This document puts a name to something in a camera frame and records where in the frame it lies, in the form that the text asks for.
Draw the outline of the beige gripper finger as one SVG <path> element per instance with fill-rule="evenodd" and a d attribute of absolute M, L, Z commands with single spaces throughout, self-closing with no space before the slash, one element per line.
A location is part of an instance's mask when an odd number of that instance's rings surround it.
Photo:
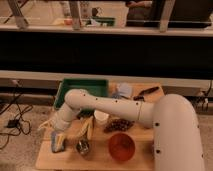
<path fill-rule="evenodd" d="M 66 140 L 66 134 L 65 133 L 57 133 L 55 137 L 55 150 L 61 151 L 64 149 L 64 143 Z"/>
<path fill-rule="evenodd" d="M 51 128 L 52 128 L 51 121 L 46 120 L 38 126 L 37 130 L 41 131 L 43 129 L 51 129 Z"/>

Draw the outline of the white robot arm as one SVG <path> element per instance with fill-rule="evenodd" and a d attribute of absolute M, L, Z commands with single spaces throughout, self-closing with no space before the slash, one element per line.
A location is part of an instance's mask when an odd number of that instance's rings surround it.
<path fill-rule="evenodd" d="M 83 109 L 98 110 L 154 129 L 154 171 L 205 171 L 200 128 L 192 104 L 178 94 L 156 102 L 97 97 L 71 89 L 45 124 L 63 132 Z"/>

